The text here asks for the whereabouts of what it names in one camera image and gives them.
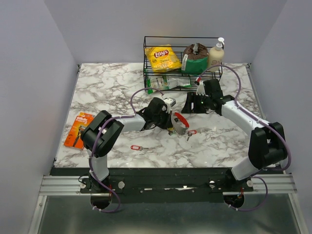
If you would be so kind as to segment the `key with green tag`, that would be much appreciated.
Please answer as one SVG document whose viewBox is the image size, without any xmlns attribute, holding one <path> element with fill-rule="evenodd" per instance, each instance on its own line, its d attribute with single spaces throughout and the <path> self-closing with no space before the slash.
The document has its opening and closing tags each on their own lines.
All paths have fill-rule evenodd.
<svg viewBox="0 0 312 234">
<path fill-rule="evenodd" d="M 175 128 L 173 128 L 173 127 L 172 127 L 172 128 L 168 128 L 167 130 L 168 130 L 168 134 L 169 134 L 170 136 L 176 134 L 176 130 L 175 130 Z"/>
</svg>

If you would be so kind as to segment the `lone key with red tag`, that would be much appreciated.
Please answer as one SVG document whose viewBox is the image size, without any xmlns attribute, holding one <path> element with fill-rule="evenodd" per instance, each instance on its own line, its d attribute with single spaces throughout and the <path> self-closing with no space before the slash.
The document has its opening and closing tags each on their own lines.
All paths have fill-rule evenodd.
<svg viewBox="0 0 312 234">
<path fill-rule="evenodd" d="M 135 150 L 135 151 L 142 151 L 142 150 L 148 150 L 148 147 L 142 147 L 142 146 L 138 146 L 138 145 L 132 145 L 131 150 Z"/>
</svg>

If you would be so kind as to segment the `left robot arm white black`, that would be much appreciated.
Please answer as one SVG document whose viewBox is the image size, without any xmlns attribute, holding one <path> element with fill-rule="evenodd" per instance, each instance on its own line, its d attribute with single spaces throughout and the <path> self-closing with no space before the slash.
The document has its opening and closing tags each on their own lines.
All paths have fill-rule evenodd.
<svg viewBox="0 0 312 234">
<path fill-rule="evenodd" d="M 107 155 L 113 148 L 119 135 L 124 132 L 142 132 L 154 127 L 166 130 L 171 128 L 172 107 L 174 98 L 153 98 L 147 107 L 133 116 L 113 117 L 107 111 L 101 111 L 84 129 L 81 140 L 89 154 L 91 186 L 98 192 L 108 187 L 109 170 Z"/>
</svg>

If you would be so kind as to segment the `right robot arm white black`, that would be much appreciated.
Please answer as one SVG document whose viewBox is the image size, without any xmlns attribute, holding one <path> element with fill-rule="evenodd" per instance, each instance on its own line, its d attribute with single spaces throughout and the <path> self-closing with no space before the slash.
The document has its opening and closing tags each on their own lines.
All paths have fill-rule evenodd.
<svg viewBox="0 0 312 234">
<path fill-rule="evenodd" d="M 228 190 L 237 190 L 242 180 L 288 157 L 283 126 L 255 116 L 235 97 L 224 95 L 217 79 L 201 81 L 197 91 L 188 92 L 182 113 L 204 114 L 208 110 L 229 119 L 250 138 L 248 156 L 226 172 Z"/>
</svg>

